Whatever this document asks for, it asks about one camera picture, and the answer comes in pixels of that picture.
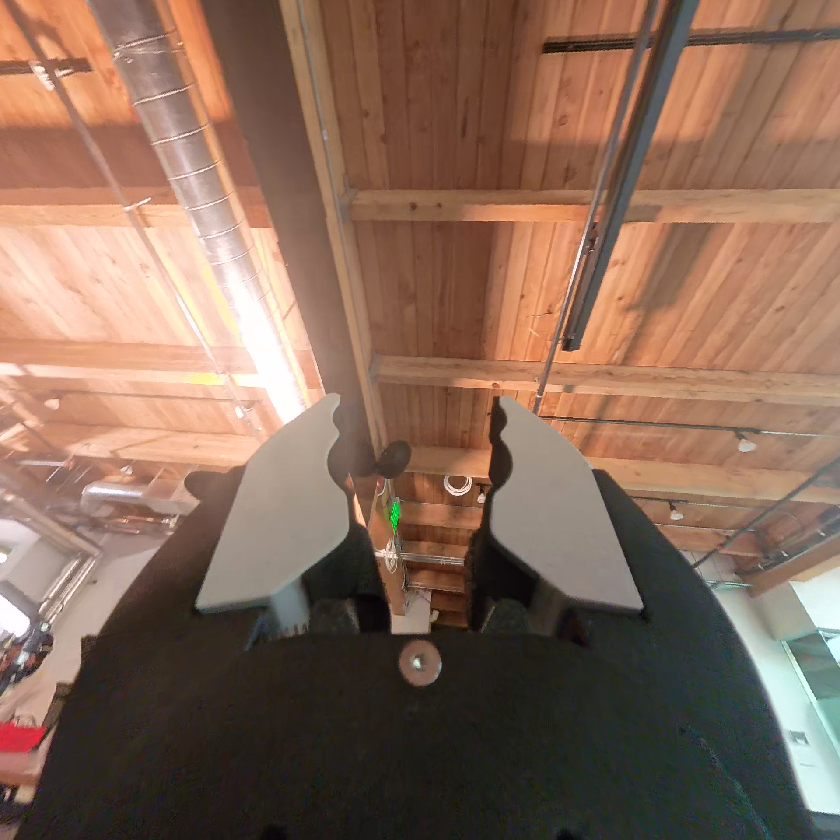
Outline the black light stand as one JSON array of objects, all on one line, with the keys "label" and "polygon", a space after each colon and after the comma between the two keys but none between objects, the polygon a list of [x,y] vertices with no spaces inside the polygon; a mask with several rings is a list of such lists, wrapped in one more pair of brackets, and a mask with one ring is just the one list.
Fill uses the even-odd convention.
[{"label": "black light stand", "polygon": [[386,480],[393,480],[406,472],[412,456],[413,450],[407,441],[393,440],[384,447],[375,461],[375,474]]}]

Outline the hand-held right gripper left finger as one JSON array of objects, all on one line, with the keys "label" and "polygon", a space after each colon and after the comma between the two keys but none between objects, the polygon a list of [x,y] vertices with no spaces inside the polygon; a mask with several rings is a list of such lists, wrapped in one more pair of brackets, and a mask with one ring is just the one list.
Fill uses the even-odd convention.
[{"label": "hand-held right gripper left finger", "polygon": [[339,395],[326,395],[248,460],[195,601],[199,613],[263,607],[271,617],[310,617],[303,575],[350,530],[347,497],[329,471],[339,406]]}]

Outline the silver ventilation duct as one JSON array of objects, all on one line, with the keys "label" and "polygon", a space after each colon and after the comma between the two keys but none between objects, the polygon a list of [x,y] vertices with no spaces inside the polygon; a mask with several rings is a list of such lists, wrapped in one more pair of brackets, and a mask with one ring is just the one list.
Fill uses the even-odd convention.
[{"label": "silver ventilation duct", "polygon": [[167,2],[88,2],[282,424],[310,404],[222,147]]}]

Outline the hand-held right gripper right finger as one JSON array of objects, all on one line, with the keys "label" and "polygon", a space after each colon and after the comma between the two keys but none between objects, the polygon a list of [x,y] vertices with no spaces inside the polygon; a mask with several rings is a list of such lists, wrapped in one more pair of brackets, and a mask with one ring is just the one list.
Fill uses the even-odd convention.
[{"label": "hand-held right gripper right finger", "polygon": [[644,610],[593,468],[560,433],[512,398],[490,417],[490,492],[473,560],[476,605],[512,601],[533,621],[572,607]]}]

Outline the black ceiling track rail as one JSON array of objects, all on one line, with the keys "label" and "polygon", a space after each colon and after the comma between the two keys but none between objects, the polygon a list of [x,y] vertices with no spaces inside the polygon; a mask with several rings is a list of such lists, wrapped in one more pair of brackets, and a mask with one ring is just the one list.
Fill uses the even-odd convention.
[{"label": "black ceiling track rail", "polygon": [[532,406],[535,415],[540,414],[557,353],[581,347],[699,2],[665,2],[657,17],[659,5],[647,2],[633,41],[570,281],[539,378]]}]

